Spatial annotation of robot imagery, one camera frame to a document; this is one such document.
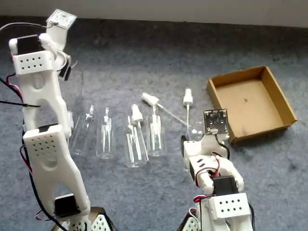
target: white wire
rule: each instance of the white wire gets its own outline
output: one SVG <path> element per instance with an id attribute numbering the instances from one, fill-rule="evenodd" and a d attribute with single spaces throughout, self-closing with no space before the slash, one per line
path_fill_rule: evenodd
<path id="1" fill-rule="evenodd" d="M 188 135 L 188 139 L 191 140 L 191 135 L 190 135 L 190 132 L 189 132 L 189 104 L 186 105 L 186 108 L 187 108 L 187 135 Z"/>
<path id="2" fill-rule="evenodd" d="M 198 220 L 198 218 L 195 215 L 192 214 L 192 212 L 191 212 L 192 209 L 195 209 L 195 208 L 189 208 L 189 210 L 188 210 L 189 215 L 191 215 L 194 219 L 196 219 L 198 224 L 200 224 L 200 221 Z"/>
<path id="3" fill-rule="evenodd" d="M 57 71 L 61 71 L 65 67 L 65 65 L 67 64 L 67 58 L 66 58 L 66 54 L 63 51 L 57 50 L 57 52 L 60 53 L 65 60 L 64 64 L 61 66 L 61 68 L 59 68 L 57 70 Z"/>

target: brown cardboard tray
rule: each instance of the brown cardboard tray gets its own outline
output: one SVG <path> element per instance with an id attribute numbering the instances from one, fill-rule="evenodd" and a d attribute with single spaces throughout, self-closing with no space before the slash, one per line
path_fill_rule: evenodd
<path id="1" fill-rule="evenodd" d="M 213 77 L 207 92 L 216 109 L 227 109 L 229 142 L 287 128 L 297 121 L 267 66 Z"/>

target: floor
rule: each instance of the floor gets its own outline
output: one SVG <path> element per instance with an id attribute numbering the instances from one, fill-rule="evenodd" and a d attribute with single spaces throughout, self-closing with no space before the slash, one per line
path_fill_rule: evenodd
<path id="1" fill-rule="evenodd" d="M 0 18 L 44 23 L 41 18 Z M 40 33 L 15 27 L 0 34 L 0 76 L 14 72 L 8 41 Z M 183 92 L 191 88 L 191 121 L 213 105 L 205 91 L 207 80 L 221 73 L 268 65 L 293 107 L 298 121 L 285 132 L 272 133 L 231 146 L 231 160 L 245 181 L 244 191 L 254 206 L 256 230 L 306 230 L 308 207 L 308 30 L 267 26 L 237 26 L 169 22 L 77 20 L 68 34 L 65 52 L 78 64 L 70 80 L 61 83 L 68 108 L 80 110 L 80 99 L 99 108 L 110 106 L 116 118 L 117 159 L 98 161 L 95 145 L 73 156 L 93 206 L 103 206 L 119 231 L 176 230 L 192 198 L 202 193 L 184 170 L 180 136 L 185 128 L 164 116 L 168 155 L 151 159 L 146 168 L 123 164 L 125 118 L 142 92 L 185 118 Z M 4 86 L 1 100 L 18 99 Z M 36 222 L 35 201 L 21 145 L 22 111 L 1 105 L 0 114 L 0 226 L 2 230 L 50 230 L 50 222 Z M 43 121 L 50 120 L 42 116 Z M 95 140 L 95 133 L 90 133 Z"/>

